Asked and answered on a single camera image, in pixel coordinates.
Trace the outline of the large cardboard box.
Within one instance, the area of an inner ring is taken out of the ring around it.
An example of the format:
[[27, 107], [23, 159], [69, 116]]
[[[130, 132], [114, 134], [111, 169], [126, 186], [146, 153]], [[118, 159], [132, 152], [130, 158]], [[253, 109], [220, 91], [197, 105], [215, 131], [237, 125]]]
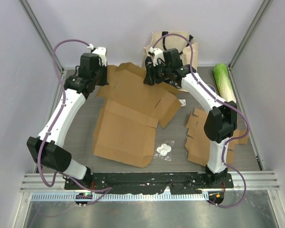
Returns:
[[165, 128], [181, 103], [180, 90], [167, 84], [144, 84], [146, 70], [133, 63], [108, 66], [109, 84], [97, 96], [105, 98], [93, 133], [96, 156], [139, 168], [154, 154], [157, 126]]

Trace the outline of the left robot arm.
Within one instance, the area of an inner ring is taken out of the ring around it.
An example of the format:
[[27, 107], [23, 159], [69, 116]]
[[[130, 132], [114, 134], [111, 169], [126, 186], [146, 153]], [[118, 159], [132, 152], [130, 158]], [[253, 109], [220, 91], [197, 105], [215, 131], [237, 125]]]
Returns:
[[63, 149], [67, 131], [89, 95], [96, 86], [107, 85], [106, 49], [99, 47], [84, 53], [76, 75], [64, 84], [60, 101], [50, 120], [37, 137], [29, 137], [27, 147], [38, 170], [47, 167], [70, 177], [80, 189], [92, 184], [90, 168], [76, 162], [71, 153]]

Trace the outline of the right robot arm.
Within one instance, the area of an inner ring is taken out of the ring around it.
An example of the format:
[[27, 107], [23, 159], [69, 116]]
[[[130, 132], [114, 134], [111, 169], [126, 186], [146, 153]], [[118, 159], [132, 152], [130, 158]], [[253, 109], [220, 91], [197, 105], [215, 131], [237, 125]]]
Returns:
[[183, 64], [175, 48], [161, 50], [151, 47], [145, 60], [146, 77], [144, 84], [155, 85], [172, 81], [187, 90], [208, 114], [204, 133], [210, 141], [209, 160], [205, 168], [205, 182], [209, 187], [217, 187], [227, 176], [225, 153], [228, 140], [237, 128], [237, 105], [221, 101], [191, 64]]

